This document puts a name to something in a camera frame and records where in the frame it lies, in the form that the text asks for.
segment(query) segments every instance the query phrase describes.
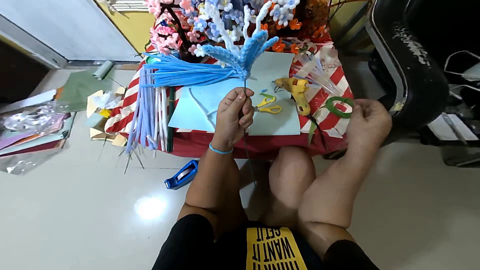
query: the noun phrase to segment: white door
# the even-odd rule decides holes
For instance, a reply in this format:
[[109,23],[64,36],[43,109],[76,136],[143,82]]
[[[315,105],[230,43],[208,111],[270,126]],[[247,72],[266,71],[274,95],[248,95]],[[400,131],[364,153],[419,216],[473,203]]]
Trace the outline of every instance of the white door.
[[92,0],[7,0],[0,14],[67,60],[140,61]]

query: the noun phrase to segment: blue tape dispenser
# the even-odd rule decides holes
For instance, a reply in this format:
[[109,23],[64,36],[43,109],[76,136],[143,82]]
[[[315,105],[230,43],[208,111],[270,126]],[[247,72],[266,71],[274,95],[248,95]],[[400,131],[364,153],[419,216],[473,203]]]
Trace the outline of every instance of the blue tape dispenser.
[[198,160],[191,160],[172,178],[165,180],[167,189],[177,190],[184,185],[190,183],[197,174]]

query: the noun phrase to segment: hand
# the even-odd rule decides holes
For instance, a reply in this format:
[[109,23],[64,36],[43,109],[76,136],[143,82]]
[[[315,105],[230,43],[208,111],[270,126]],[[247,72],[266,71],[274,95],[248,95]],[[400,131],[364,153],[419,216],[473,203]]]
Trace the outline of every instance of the hand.
[[[253,123],[254,111],[251,96],[253,96],[252,90],[236,87],[220,102],[212,140],[214,149],[225,152],[232,150],[243,137],[244,130]],[[243,112],[243,116],[239,119],[240,111]]]
[[377,150],[392,128],[392,117],[376,100],[356,99],[347,127],[348,148],[357,151]]

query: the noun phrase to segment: red and white striped cloth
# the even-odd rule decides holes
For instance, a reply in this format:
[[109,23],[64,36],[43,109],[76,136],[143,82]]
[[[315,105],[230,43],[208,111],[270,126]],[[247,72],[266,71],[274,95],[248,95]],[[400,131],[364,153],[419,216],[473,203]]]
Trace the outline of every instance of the red and white striped cloth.
[[[329,45],[325,45],[328,47],[333,47],[332,42]],[[146,50],[147,52],[154,51],[153,46],[150,46]],[[145,58],[141,62],[140,67],[145,64]],[[343,73],[342,67],[335,67],[326,69],[325,72],[330,76],[331,80],[337,84],[338,88],[342,91],[342,96],[347,98],[353,98],[352,92],[348,85],[347,79],[345,78],[345,74]],[[125,93],[125,97],[121,100],[116,107],[112,110],[110,114],[110,118],[108,119],[107,123],[105,124],[105,132],[107,133],[124,133],[126,135],[130,129],[132,124],[133,114],[135,112],[135,107],[137,105],[137,92],[139,89],[139,71],[135,74],[132,81],[129,84],[129,88]],[[328,94],[325,93],[324,90],[315,90],[310,89],[305,93],[307,100],[310,103],[311,112],[315,114],[319,108],[321,108],[325,101],[328,99]],[[179,97],[181,96],[180,87],[177,88],[175,92],[175,105],[177,105],[179,101]],[[336,104],[336,107],[346,111],[351,110],[351,108],[347,109],[340,104]],[[323,131],[326,131],[325,136],[331,136],[335,138],[342,138],[343,134],[347,129],[347,125],[349,119],[341,119],[334,114],[330,113],[327,108],[321,108],[320,113],[316,114],[317,122],[319,123],[320,128]],[[302,133],[308,133],[310,129],[310,125],[312,124],[311,121],[308,120],[307,117],[299,115],[300,120],[300,130]],[[198,131],[198,130],[187,130],[187,129],[177,129],[176,132],[201,132],[206,133],[205,131]]]

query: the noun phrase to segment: white pipe cleaner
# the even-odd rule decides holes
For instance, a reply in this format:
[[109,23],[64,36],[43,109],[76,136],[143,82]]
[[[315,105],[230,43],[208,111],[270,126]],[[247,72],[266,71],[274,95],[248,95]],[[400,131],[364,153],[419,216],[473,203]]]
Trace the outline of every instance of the white pipe cleaner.
[[261,26],[262,26],[262,20],[267,16],[268,9],[271,6],[272,6],[272,1],[268,1],[267,3],[265,3],[262,6],[260,11],[258,12],[257,20],[256,20],[256,27],[255,27],[255,31],[253,32],[254,34],[257,33],[258,31],[260,31]]
[[248,34],[247,34],[247,30],[248,30],[248,27],[250,26],[250,9],[248,8],[248,5],[245,5],[243,7],[243,14],[244,17],[243,17],[243,38],[245,39],[245,41],[247,41],[247,39],[249,39],[248,37]]
[[220,18],[220,12],[213,4],[205,2],[205,12],[212,18],[214,24],[216,24],[217,30],[220,31],[220,35],[222,36],[223,41],[225,42],[225,48],[231,51],[234,55],[239,56],[240,50],[235,44],[233,44],[233,40],[225,30],[225,24],[223,23],[222,19]]

